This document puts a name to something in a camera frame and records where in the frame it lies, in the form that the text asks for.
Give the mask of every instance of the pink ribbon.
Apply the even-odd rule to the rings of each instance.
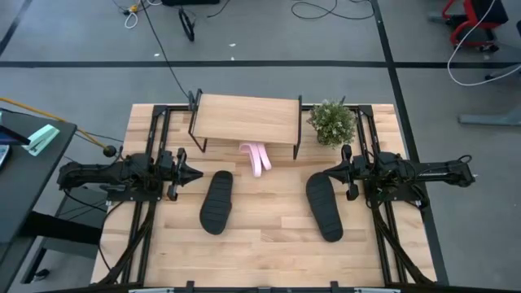
[[[239,151],[248,153],[250,161],[252,162],[252,171],[254,177],[260,177],[262,174],[262,165],[264,169],[270,170],[271,163],[269,162],[268,154],[264,143],[258,142],[241,142],[239,144]]]

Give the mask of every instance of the wooden plank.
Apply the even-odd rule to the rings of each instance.
[[[143,152],[152,107],[133,106],[125,135],[126,154]],[[373,109],[382,149],[405,155],[394,107],[374,105]],[[164,196],[158,203],[147,286],[185,286],[187,280],[194,280],[196,286],[329,286],[331,280],[338,280],[341,286],[383,285],[373,219],[364,195],[348,202],[347,187],[331,180],[344,236],[337,243],[327,243],[317,229],[305,196],[305,182],[341,158],[338,148],[317,143],[315,131],[305,123],[308,117],[303,112],[297,160],[292,159],[291,146],[269,144],[273,169],[254,178],[248,157],[238,151],[236,142],[210,140],[203,154],[187,134],[190,113],[173,113],[167,149],[175,152],[184,147],[187,163],[204,176],[181,187],[177,202]],[[354,155],[360,154],[357,142],[355,138]],[[234,174],[233,208],[225,231],[216,236],[202,229],[199,210],[213,174],[221,169]],[[405,203],[394,203],[393,207],[403,248],[429,278],[436,279],[418,209]],[[133,210],[133,203],[124,203],[107,219],[101,246],[109,264],[115,264],[126,248]],[[396,276],[394,255],[391,251],[388,255]],[[137,263],[134,261],[134,277]],[[106,273],[98,257],[92,282]]]
[[[295,145],[299,101],[202,94],[194,136]]]

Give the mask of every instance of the black floor stripe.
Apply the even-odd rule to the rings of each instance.
[[[24,18],[25,12],[28,10],[29,6],[31,5],[31,2],[33,0],[25,0],[24,4],[22,4],[22,7],[20,8],[20,11],[18,11],[18,14],[16,15],[15,19],[11,23],[11,26],[7,30],[6,35],[3,37],[2,41],[0,42],[0,57],[2,57],[3,51],[6,50],[7,45],[9,45],[9,41],[15,34],[16,29],[18,28],[18,25]]]
[[[451,68],[497,69],[516,63],[451,63]],[[244,60],[244,61],[170,61],[174,68],[247,68],[247,67],[310,67],[310,68],[387,68],[384,61],[336,60]],[[165,61],[0,61],[0,68],[166,68]],[[447,68],[445,62],[394,62],[394,68]]]
[[[405,146],[407,147],[409,158],[415,161],[419,161],[418,149],[416,148],[416,143],[414,142],[413,130],[411,128],[409,116],[407,114],[407,107],[405,106],[405,100],[401,91],[400,81],[398,80],[396,65],[392,57],[391,47],[389,46],[387,32],[385,31],[385,26],[383,24],[380,6],[378,4],[378,0],[372,0],[372,3],[374,6],[374,17],[376,20],[376,25],[378,27],[380,42],[382,43],[383,55],[385,56],[385,60],[387,62],[387,70],[389,72],[389,77],[391,78],[392,91],[394,92],[396,100],[398,116],[400,119],[403,134],[405,136]],[[431,257],[434,269],[436,271],[437,281],[440,284],[448,285],[449,278],[447,276],[447,270],[445,269],[445,264],[441,253],[440,240],[438,239],[436,225],[434,223],[434,217],[432,216],[432,210],[430,208],[422,212],[422,219],[423,224],[425,225],[427,241],[429,242],[429,248],[431,249]]]

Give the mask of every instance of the white cable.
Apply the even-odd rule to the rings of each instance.
[[[505,73],[499,77],[494,77],[493,79],[490,79],[490,80],[487,80],[487,81],[481,81],[481,82],[476,82],[476,83],[470,83],[470,84],[466,84],[466,83],[462,83],[460,81],[458,81],[456,78],[454,78],[453,76],[453,73],[450,71],[450,63],[453,61],[453,58],[454,56],[456,55],[456,53],[458,52],[460,46],[462,46],[463,42],[466,40],[466,38],[468,36],[471,35],[471,33],[483,22],[483,20],[487,17],[488,13],[492,10],[492,7],[494,6],[494,3],[496,2],[496,0],[493,0],[492,1],[492,4],[490,4],[490,7],[488,8],[487,12],[485,12],[485,14],[483,15],[483,18],[478,22],[477,25],[474,26],[474,28],[472,28],[468,33],[466,33],[465,37],[463,37],[463,39],[458,43],[458,46],[456,47],[456,49],[454,50],[452,56],[450,56],[450,59],[449,61],[447,62],[447,70],[449,71],[449,75],[450,75],[450,78],[452,78],[452,80],[454,82],[456,82],[457,84],[459,85],[463,85],[463,86],[476,86],[476,85],[484,85],[486,83],[489,83],[489,82],[492,82],[492,81],[497,81],[498,79],[502,79],[503,77],[507,77],[509,76],[510,74],[513,74],[519,70],[521,70],[521,65],[519,65],[516,69],[508,72],[508,73]]]
[[[150,1],[150,0],[147,0],[147,2],[148,2],[148,4],[150,4],[150,5],[152,5],[152,6],[158,6],[158,5],[161,5],[161,4],[163,4],[163,3],[161,2],[161,0],[159,1],[159,3],[154,3],[154,1],[153,1],[153,0],[152,0],[152,1]]]
[[[136,21],[134,22],[134,24],[129,25],[129,20],[132,16],[136,18]],[[138,21],[139,21],[138,15],[133,12],[130,12],[129,16],[127,16],[127,19],[125,20],[125,27],[128,29],[134,28],[136,25],[138,25]]]

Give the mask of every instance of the potted plant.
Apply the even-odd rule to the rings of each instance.
[[[310,114],[307,122],[317,130],[318,143],[335,148],[354,139],[357,119],[342,103],[324,100]]]

